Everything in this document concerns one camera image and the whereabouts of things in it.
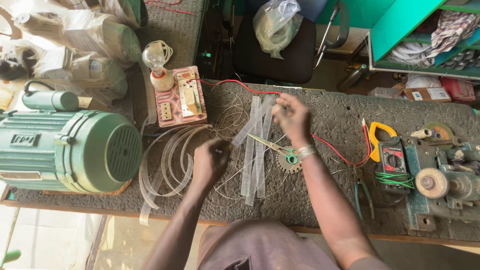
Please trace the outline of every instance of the yellow clamp jaw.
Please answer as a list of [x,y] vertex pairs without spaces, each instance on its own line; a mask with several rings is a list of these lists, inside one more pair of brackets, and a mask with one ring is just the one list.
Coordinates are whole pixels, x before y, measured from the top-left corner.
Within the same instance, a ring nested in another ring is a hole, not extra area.
[[370,132],[369,132],[369,137],[370,137],[370,142],[373,144],[373,147],[374,149],[372,150],[372,153],[370,154],[370,158],[376,162],[379,162],[380,161],[380,154],[378,152],[378,139],[375,137],[375,130],[379,128],[379,129],[383,129],[385,131],[388,132],[388,134],[390,135],[390,137],[395,137],[396,136],[396,132],[395,130],[393,130],[393,128],[385,125],[385,124],[382,124],[382,123],[378,123],[378,122],[372,122],[371,125],[370,125]]

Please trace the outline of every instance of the workbench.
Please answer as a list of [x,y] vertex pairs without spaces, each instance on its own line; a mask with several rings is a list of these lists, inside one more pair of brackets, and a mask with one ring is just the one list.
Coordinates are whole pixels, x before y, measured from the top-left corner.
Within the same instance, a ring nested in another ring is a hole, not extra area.
[[[367,146],[361,125],[362,118],[365,118],[369,123],[377,121],[387,124],[396,130],[398,135],[407,135],[409,132],[420,129],[428,122],[441,121],[448,125],[455,135],[465,141],[480,140],[480,116],[475,115],[467,105],[406,101],[358,95],[349,96],[342,93],[313,89],[251,84],[248,86],[254,90],[287,92],[297,96],[312,111],[312,132],[335,146],[347,160],[352,162],[358,162],[367,155]],[[208,119],[214,127],[220,114],[225,110],[225,107],[221,106],[231,103],[235,95],[239,95],[239,99],[236,99],[235,104],[240,104],[239,100],[241,99],[245,110],[250,107],[252,100],[252,92],[233,82],[223,83],[216,86],[213,90],[211,86],[203,85],[203,90]],[[227,117],[222,126],[232,125],[237,118],[238,116]],[[233,129],[238,132],[242,126],[243,124],[239,124],[233,127]],[[280,127],[277,124],[272,124],[268,139],[276,141],[282,135]],[[193,154],[196,146],[215,136],[215,132],[201,131],[198,136],[190,141],[187,152]],[[149,173],[151,176],[156,172],[153,168],[156,169],[158,167],[163,147],[167,141],[168,139],[166,138],[162,142],[158,142],[150,151]],[[144,142],[144,148],[146,148],[149,143]],[[354,176],[351,170],[352,166],[347,166],[324,143],[320,141],[315,141],[315,143],[330,172],[334,173],[333,178],[353,204]],[[288,146],[290,142],[284,138],[278,144]],[[243,160],[243,148],[241,148],[240,153],[234,152],[233,155]],[[176,153],[173,157],[174,160],[177,160],[179,155],[179,153]],[[265,171],[272,165],[272,162],[273,166],[266,180],[266,198],[256,200],[253,206],[248,206],[244,204],[244,199],[235,203],[235,201],[212,191],[207,198],[208,202],[204,203],[200,214],[200,222],[224,225],[237,219],[263,218],[281,221],[286,225],[292,226],[292,229],[297,232],[319,233],[320,230],[310,204],[302,172],[289,174],[285,178],[285,173],[276,166],[275,159],[268,152],[265,157]],[[182,175],[180,174],[180,167],[177,167],[174,167],[174,174],[178,178]],[[370,189],[374,204],[388,204],[397,200],[399,196],[386,195],[380,192],[380,187],[373,180],[375,167],[376,163],[372,160],[362,167],[365,182]],[[227,174],[232,174],[233,172],[235,172],[233,166],[229,166]],[[228,197],[235,197],[236,194],[240,193],[240,182],[241,173],[233,177],[219,191]],[[116,196],[46,195],[41,191],[19,190],[15,188],[12,190],[16,201],[6,200],[2,204],[138,217],[144,202],[140,193],[138,178],[136,177],[122,194]],[[167,185],[163,184],[160,188],[160,193],[164,194],[168,191]],[[360,200],[366,203],[365,198],[360,197]],[[169,219],[175,213],[180,201],[180,196],[157,197],[156,203],[160,206],[160,209],[154,211],[150,218]],[[363,227],[371,238],[480,246],[480,233],[478,233],[480,224],[478,222],[465,223],[463,221],[436,219],[436,231],[419,232],[407,229],[405,201],[392,207],[376,207],[374,220],[370,218],[368,205],[362,205],[362,212],[364,216]]]

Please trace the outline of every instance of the light bulb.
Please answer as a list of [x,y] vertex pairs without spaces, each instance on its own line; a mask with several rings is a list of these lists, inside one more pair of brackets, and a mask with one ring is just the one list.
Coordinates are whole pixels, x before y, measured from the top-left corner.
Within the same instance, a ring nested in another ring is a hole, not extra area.
[[163,76],[163,65],[165,64],[165,55],[162,50],[148,47],[142,54],[142,60],[149,67],[155,76]]

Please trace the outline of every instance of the electric motor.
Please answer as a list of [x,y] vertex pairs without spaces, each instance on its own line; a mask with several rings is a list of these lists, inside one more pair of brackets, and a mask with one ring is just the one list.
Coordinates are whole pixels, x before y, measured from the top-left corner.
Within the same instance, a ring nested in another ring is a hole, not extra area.
[[28,92],[34,111],[7,111],[0,122],[0,180],[10,186],[105,193],[138,171],[142,140],[122,115],[80,110],[75,94]]

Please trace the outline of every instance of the bracelet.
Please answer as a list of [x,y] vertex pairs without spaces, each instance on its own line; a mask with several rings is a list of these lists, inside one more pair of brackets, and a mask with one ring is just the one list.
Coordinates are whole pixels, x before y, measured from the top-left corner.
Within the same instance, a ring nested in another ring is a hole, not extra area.
[[301,147],[300,149],[297,150],[297,152],[299,154],[297,159],[299,161],[303,161],[309,155],[317,154],[317,148],[315,148],[315,145],[309,145],[309,146]]

